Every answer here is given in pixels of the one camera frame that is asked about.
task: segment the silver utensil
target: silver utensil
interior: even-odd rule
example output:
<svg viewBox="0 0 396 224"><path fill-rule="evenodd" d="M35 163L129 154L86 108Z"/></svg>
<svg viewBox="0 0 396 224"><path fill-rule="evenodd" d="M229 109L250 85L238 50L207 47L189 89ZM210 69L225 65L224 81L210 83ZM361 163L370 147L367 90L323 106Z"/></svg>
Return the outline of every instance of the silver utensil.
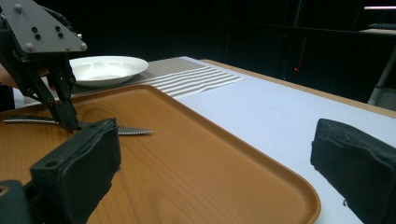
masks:
<svg viewBox="0 0 396 224"><path fill-rule="evenodd" d="M45 117L37 117L37 116L11 116L3 119L4 123L38 123L38 124L51 124L58 125L58 122L51 118ZM79 121L79 128L83 129L84 127L88 127L92 125L92 123ZM119 126L118 128L119 135L136 135L136 134L149 134L153 133L151 129L141 129L141 128L133 128L133 127L124 127Z"/></svg>

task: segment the white bowl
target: white bowl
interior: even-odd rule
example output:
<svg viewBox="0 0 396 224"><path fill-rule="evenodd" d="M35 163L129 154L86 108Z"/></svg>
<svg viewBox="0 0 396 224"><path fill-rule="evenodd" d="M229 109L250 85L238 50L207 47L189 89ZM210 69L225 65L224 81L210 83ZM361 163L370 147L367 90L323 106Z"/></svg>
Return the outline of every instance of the white bowl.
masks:
<svg viewBox="0 0 396 224"><path fill-rule="evenodd" d="M88 87L108 87L121 84L145 71L148 62L124 56L97 56L70 60L76 83Z"/></svg>

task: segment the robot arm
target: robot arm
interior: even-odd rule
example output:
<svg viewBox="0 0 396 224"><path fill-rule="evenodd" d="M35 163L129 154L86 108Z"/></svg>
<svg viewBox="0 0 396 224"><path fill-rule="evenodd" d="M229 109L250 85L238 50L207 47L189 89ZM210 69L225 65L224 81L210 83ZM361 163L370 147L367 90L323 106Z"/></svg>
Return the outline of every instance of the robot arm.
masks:
<svg viewBox="0 0 396 224"><path fill-rule="evenodd" d="M0 63L23 95L46 105L66 130L78 129L70 101L76 79L68 53L84 51L87 45L64 16L32 0L0 0L0 8ZM39 66L48 67L49 83L55 86L60 102L38 75Z"/></svg>

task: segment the knife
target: knife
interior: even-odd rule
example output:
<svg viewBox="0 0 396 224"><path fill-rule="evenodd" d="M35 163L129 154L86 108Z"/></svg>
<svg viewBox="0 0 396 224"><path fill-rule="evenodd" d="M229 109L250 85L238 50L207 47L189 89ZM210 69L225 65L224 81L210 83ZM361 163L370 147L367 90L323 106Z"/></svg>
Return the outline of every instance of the knife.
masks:
<svg viewBox="0 0 396 224"><path fill-rule="evenodd" d="M4 123L38 123L38 124L52 124L58 125L58 122L51 118L37 117L37 116L11 116L3 119ZM92 123L79 121L78 127L83 129L89 127ZM137 134L149 134L153 133L151 129L141 129L133 127L119 126L119 135L137 135Z"/></svg>

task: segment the wooden tray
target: wooden tray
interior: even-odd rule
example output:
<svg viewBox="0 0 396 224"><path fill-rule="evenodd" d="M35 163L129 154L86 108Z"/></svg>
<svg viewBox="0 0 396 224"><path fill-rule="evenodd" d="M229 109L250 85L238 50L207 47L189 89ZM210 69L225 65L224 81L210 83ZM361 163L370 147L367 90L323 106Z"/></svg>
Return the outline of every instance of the wooden tray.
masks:
<svg viewBox="0 0 396 224"><path fill-rule="evenodd" d="M152 135L121 136L121 169L90 223L313 223L318 195L293 171L150 86L74 100L83 121L116 118ZM50 114L42 105L0 114ZM29 167L69 138L58 126L0 122L0 180L30 180Z"/></svg>

